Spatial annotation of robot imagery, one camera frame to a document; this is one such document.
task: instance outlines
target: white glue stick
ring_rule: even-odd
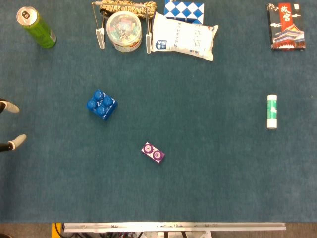
[[[277,96],[267,96],[267,119],[266,126],[268,129],[277,129]]]

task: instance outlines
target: white plastic bag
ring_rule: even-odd
[[[178,51],[213,61],[213,38],[218,25],[190,24],[167,19],[157,12],[152,21],[152,51]]]

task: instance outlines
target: japanese temple illustration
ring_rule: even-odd
[[[276,33],[273,38],[275,48],[305,47],[304,32],[299,30],[295,24],[285,28],[284,31]]]

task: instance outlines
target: blue lego brick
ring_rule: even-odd
[[[194,24],[204,23],[204,3],[165,0],[164,16]]]
[[[100,89],[94,93],[93,97],[87,103],[88,110],[104,120],[109,118],[117,106],[118,102]]]

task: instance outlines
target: binder clip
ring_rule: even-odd
[[[103,1],[94,1],[91,3],[93,8],[93,13],[96,21],[96,36],[98,40],[98,44],[100,49],[104,49],[106,47],[105,42],[105,20],[109,18],[115,12],[118,11],[129,11],[137,15],[137,17],[145,18],[147,25],[147,33],[146,33],[146,50],[147,53],[151,53],[152,47],[152,27],[151,20],[153,18],[154,12],[156,11],[156,3],[153,1],[149,1],[146,3],[134,3],[132,1],[127,0],[103,0]],[[96,6],[100,7],[100,13],[102,15],[102,24],[101,28],[99,28],[97,16],[96,16]]]

